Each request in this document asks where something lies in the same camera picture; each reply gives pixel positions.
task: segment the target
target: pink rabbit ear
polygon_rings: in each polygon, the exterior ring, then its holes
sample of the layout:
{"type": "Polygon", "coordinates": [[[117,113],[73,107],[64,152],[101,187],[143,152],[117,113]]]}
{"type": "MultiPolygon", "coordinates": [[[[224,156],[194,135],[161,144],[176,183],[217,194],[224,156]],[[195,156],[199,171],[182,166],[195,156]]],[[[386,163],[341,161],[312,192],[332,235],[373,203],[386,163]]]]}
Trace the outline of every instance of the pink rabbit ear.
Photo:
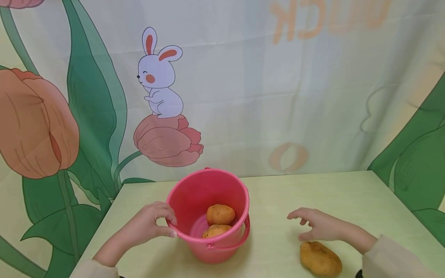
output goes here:
{"type": "Polygon", "coordinates": [[[166,46],[159,51],[159,60],[176,61],[182,56],[182,49],[176,45],[166,46]]]}
{"type": "Polygon", "coordinates": [[[142,45],[144,45],[144,51],[146,55],[153,55],[154,48],[156,47],[157,41],[156,32],[153,28],[148,27],[144,30],[142,35],[142,45]]]}

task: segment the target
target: rabbit cheek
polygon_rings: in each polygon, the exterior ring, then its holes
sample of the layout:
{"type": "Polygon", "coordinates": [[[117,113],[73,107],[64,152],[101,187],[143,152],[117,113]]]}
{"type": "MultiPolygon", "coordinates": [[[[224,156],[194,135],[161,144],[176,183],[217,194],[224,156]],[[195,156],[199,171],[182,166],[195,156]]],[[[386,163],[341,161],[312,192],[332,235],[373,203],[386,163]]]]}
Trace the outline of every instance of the rabbit cheek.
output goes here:
{"type": "Polygon", "coordinates": [[[147,80],[148,83],[153,84],[154,83],[154,76],[151,74],[147,74],[145,77],[145,80],[147,80]]]}

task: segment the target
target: orange tulip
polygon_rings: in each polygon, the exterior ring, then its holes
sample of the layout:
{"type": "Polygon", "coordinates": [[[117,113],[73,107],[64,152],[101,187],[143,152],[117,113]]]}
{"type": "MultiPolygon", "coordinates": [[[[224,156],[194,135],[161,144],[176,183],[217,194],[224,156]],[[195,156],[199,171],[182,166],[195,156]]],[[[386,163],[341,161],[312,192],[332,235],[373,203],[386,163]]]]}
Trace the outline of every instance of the orange tulip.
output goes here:
{"type": "Polygon", "coordinates": [[[44,0],[0,0],[0,7],[15,9],[32,8],[40,5],[44,0]]]}
{"type": "Polygon", "coordinates": [[[0,152],[18,174],[38,179],[70,167],[79,127],[62,93],[18,69],[0,70],[0,152]]]}
{"type": "Polygon", "coordinates": [[[183,167],[195,163],[204,146],[198,144],[201,133],[188,127],[183,115],[159,119],[150,115],[134,132],[134,145],[154,163],[166,167],[183,167]]]}

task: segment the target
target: potato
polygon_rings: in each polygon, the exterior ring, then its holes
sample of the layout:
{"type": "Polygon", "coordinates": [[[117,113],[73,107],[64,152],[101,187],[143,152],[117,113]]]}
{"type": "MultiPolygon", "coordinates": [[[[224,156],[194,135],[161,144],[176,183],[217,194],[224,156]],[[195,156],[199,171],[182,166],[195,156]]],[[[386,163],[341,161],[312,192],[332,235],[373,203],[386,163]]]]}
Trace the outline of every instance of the potato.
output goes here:
{"type": "Polygon", "coordinates": [[[343,270],[340,258],[319,242],[305,242],[300,246],[303,266],[321,277],[337,277],[343,270]]]}
{"type": "Polygon", "coordinates": [[[207,209],[209,225],[229,225],[235,219],[235,211],[227,205],[216,204],[207,209]]]}
{"type": "Polygon", "coordinates": [[[230,228],[232,228],[232,226],[230,225],[212,225],[207,231],[202,234],[202,238],[212,238],[219,236],[220,234],[223,234],[230,230],[230,228]]]}

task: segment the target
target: sleeve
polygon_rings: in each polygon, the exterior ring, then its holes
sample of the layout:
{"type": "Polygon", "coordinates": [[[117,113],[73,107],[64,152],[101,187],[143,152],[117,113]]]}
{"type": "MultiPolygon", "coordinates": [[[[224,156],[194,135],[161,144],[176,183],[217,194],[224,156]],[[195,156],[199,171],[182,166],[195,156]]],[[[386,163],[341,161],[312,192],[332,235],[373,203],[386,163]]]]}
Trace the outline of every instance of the sleeve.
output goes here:
{"type": "Polygon", "coordinates": [[[381,236],[363,256],[364,278],[439,278],[419,258],[395,241],[381,236]]]}
{"type": "Polygon", "coordinates": [[[70,278],[119,278],[116,267],[103,266],[97,261],[89,260],[71,273],[70,278]]]}

